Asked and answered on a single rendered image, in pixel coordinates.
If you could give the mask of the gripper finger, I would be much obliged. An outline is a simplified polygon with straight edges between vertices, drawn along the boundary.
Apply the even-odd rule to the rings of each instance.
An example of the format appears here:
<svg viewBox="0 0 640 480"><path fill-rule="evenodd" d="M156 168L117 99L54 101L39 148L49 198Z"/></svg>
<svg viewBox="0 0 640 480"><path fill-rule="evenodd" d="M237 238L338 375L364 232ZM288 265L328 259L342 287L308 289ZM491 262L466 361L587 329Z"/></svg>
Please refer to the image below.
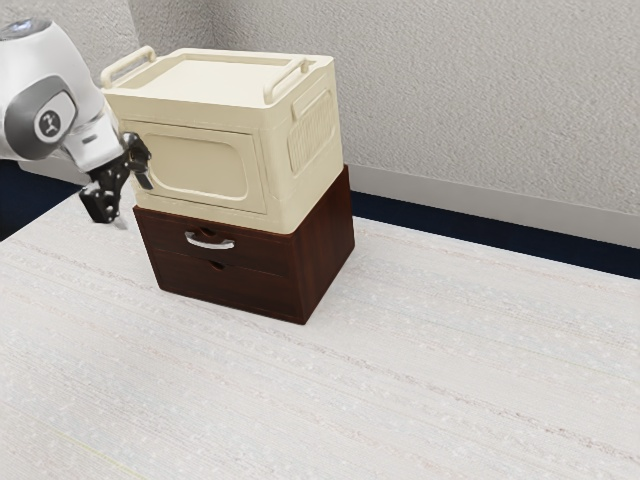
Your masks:
<svg viewBox="0 0 640 480"><path fill-rule="evenodd" d="M79 198L95 223L127 229L127 223L120 214L120 197L113 190L105 190L97 183L91 183L81 189Z"/></svg>
<svg viewBox="0 0 640 480"><path fill-rule="evenodd" d="M152 190L153 184L148 168L151 152L143 140L134 132L124 132L123 140L126 143L129 155L129 159L125 161L125 167L134 174L143 189Z"/></svg>

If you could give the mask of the cream box with lid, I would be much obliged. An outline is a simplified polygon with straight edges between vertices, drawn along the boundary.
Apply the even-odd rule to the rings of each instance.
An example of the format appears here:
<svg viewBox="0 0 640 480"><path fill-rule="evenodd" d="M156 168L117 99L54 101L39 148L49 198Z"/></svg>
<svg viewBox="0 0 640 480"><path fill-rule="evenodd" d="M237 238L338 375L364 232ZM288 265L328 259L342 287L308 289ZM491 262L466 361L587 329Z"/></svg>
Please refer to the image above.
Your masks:
<svg viewBox="0 0 640 480"><path fill-rule="evenodd" d="M146 46L101 85L150 151L142 208L288 234L343 170L330 56Z"/></svg>

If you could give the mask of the dark wood drawer cabinet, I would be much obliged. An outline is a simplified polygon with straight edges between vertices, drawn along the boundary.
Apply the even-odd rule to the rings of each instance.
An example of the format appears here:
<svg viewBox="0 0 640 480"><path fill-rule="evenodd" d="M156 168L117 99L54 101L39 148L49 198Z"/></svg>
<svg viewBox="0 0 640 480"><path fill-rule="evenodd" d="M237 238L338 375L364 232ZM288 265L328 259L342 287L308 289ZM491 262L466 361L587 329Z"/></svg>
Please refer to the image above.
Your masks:
<svg viewBox="0 0 640 480"><path fill-rule="evenodd" d="M162 290L299 325L355 246L347 171L289 234L141 206L133 213Z"/></svg>

